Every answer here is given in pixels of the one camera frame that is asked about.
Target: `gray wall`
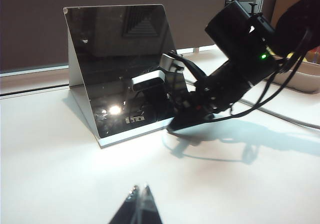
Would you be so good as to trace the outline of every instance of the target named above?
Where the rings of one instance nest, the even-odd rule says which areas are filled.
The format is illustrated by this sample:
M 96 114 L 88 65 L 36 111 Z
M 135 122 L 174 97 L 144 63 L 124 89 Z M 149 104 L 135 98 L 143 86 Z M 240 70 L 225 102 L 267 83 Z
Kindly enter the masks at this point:
M 162 3 L 177 48 L 210 45 L 204 32 L 225 0 L 1 0 L 1 72 L 63 64 L 64 6 Z

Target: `gray partition panel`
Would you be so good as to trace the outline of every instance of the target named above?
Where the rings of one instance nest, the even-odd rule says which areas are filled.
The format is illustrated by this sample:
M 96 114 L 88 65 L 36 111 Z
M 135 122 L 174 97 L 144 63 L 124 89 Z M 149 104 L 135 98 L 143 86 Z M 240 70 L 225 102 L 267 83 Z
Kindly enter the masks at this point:
M 162 3 L 177 48 L 210 45 L 204 32 L 225 0 L 1 0 L 1 71 L 66 64 L 65 6 Z

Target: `bright light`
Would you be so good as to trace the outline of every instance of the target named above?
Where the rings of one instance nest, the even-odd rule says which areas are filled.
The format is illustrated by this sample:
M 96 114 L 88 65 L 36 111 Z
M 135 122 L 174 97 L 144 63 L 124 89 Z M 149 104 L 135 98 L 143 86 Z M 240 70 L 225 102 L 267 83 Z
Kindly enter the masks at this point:
M 121 112 L 121 108 L 120 108 L 119 106 L 115 105 L 115 106 L 112 106 L 112 107 L 109 109 L 109 112 L 110 112 L 110 114 L 112 114 L 112 115 L 117 115 L 117 114 L 119 114 L 119 113 Z
M 249 33 L 251 33 L 252 31 L 254 31 L 254 29 L 255 29 L 255 27 L 251 26 Z

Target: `white desk surface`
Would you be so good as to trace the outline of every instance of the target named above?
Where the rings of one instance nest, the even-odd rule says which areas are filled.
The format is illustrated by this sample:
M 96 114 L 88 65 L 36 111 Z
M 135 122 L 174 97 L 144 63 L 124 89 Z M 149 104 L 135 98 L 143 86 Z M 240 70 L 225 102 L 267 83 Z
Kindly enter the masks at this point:
M 205 68 L 215 52 L 188 57 Z M 317 95 L 286 90 L 269 108 L 294 97 L 319 124 Z M 165 224 L 320 222 L 318 131 L 255 111 L 100 149 L 68 89 L 0 105 L 2 224 L 106 224 L 145 182 Z

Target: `robotic arm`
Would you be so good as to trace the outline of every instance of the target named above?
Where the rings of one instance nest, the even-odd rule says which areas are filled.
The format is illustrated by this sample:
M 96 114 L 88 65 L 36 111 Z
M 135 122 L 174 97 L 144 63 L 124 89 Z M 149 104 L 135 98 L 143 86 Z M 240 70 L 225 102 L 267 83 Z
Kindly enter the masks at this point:
M 235 0 L 209 22 L 205 31 L 229 60 L 207 76 L 190 60 L 175 53 L 167 54 L 184 63 L 197 80 L 194 92 L 173 99 L 175 117 L 168 131 L 244 116 L 279 94 L 299 68 L 306 52 L 320 45 L 320 0 L 300 0 L 282 15 L 275 29 L 262 13 L 250 15 Z M 283 58 L 275 60 L 271 51 Z M 274 77 L 293 66 L 283 85 L 262 101 Z M 253 108 L 215 119 L 214 114 L 231 108 L 268 76 L 265 89 Z

